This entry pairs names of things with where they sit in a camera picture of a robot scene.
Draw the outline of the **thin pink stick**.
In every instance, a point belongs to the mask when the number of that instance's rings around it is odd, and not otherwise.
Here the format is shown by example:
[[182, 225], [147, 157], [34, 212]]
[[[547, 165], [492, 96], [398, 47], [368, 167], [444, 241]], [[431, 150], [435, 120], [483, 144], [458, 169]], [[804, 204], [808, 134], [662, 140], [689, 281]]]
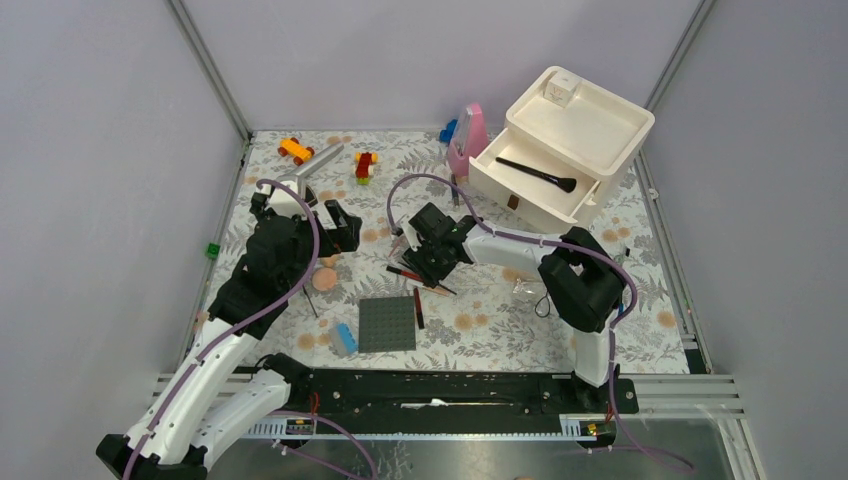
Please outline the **thin pink stick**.
[[392, 245], [388, 257], [393, 258], [405, 244], [406, 240], [404, 237], [399, 237], [398, 239], [396, 239]]

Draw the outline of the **cream three-drawer organizer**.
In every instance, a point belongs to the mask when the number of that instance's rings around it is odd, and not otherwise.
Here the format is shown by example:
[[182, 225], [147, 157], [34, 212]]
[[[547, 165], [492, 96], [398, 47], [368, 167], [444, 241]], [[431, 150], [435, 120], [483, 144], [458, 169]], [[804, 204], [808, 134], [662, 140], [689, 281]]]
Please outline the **cream three-drawer organizer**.
[[[503, 130], [470, 160], [469, 183], [479, 193], [544, 233], [587, 228], [618, 189], [650, 130], [649, 110], [584, 78], [561, 108], [543, 98], [547, 68], [510, 106]], [[559, 177], [573, 177], [565, 193], [544, 180], [495, 161], [502, 157]]]

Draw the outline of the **thin black makeup brush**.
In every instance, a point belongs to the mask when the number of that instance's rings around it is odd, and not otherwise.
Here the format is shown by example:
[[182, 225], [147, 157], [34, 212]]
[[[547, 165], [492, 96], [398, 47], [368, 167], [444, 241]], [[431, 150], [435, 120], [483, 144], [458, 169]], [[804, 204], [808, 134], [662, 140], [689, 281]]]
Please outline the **thin black makeup brush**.
[[439, 283], [435, 280], [423, 279], [422, 283], [423, 283], [424, 286], [426, 286], [427, 288], [429, 288], [431, 290], [439, 291], [439, 292], [445, 292], [446, 294], [450, 294], [450, 295], [456, 295], [456, 292], [454, 290], [444, 286], [443, 284], [441, 284], [441, 283]]

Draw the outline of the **white cosmetic box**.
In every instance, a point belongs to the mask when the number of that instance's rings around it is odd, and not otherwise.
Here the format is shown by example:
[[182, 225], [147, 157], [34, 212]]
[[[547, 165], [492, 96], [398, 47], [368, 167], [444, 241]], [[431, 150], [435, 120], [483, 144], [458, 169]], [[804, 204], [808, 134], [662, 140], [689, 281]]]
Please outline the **white cosmetic box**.
[[566, 108], [574, 98], [581, 83], [582, 78], [575, 74], [555, 73], [547, 80], [543, 98], [561, 108]]

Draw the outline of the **red black lip gloss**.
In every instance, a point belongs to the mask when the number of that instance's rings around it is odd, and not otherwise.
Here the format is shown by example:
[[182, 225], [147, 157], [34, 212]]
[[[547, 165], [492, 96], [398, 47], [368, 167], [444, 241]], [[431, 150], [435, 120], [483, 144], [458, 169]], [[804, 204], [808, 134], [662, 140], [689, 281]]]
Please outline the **red black lip gloss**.
[[389, 273], [393, 273], [395, 275], [405, 277], [407, 279], [411, 279], [411, 280], [418, 281], [418, 282], [423, 282], [422, 278], [419, 275], [417, 275], [417, 274], [415, 274], [411, 271], [407, 271], [407, 270], [404, 270], [404, 269], [401, 269], [401, 268], [398, 268], [398, 267], [395, 267], [395, 266], [387, 265], [386, 271], [389, 272]]

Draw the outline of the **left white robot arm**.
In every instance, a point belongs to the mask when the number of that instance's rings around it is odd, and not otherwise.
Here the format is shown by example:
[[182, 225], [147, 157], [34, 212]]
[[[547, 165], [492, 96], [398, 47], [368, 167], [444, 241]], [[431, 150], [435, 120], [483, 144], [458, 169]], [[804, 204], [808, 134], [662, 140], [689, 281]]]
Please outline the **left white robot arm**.
[[358, 249], [363, 221], [335, 200], [311, 208], [271, 180], [260, 181], [251, 212], [257, 223], [245, 252], [218, 289], [187, 357], [135, 425], [106, 435], [97, 446], [97, 457], [119, 479], [204, 479], [261, 418], [309, 401], [304, 378], [263, 371], [223, 404], [212, 405], [319, 259]]

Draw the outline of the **black makeup brush large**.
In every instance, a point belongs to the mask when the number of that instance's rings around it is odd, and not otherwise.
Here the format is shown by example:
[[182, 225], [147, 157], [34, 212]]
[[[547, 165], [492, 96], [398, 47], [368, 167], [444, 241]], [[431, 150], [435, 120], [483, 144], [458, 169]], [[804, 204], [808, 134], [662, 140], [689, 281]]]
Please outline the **black makeup brush large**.
[[508, 160], [508, 159], [505, 159], [505, 158], [502, 158], [502, 157], [496, 157], [495, 161], [499, 164], [505, 165], [505, 166], [510, 167], [514, 170], [517, 170], [519, 172], [525, 173], [527, 175], [533, 176], [535, 178], [544, 180], [544, 181], [546, 181], [546, 182], [548, 182], [552, 185], [555, 185], [558, 189], [562, 190], [565, 193], [573, 192], [576, 189], [576, 186], [577, 186], [577, 180], [573, 177], [559, 177], [559, 176], [556, 176], [556, 175], [553, 175], [553, 174], [550, 174], [550, 173], [547, 173], [547, 172], [543, 172], [543, 171], [538, 170], [536, 168], [533, 168], [531, 166], [519, 164], [519, 163], [516, 163], [514, 161], [511, 161], [511, 160]]

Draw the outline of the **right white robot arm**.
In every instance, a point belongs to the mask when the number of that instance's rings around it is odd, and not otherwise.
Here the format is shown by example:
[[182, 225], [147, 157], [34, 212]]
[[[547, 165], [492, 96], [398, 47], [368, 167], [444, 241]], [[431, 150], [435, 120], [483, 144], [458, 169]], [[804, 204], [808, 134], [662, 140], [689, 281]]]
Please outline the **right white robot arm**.
[[613, 398], [610, 333], [626, 285], [624, 272], [588, 230], [565, 235], [504, 228], [466, 215], [455, 220], [432, 203], [400, 223], [405, 263], [428, 287], [460, 263], [496, 265], [539, 278], [560, 318], [574, 330], [575, 402], [597, 412]]

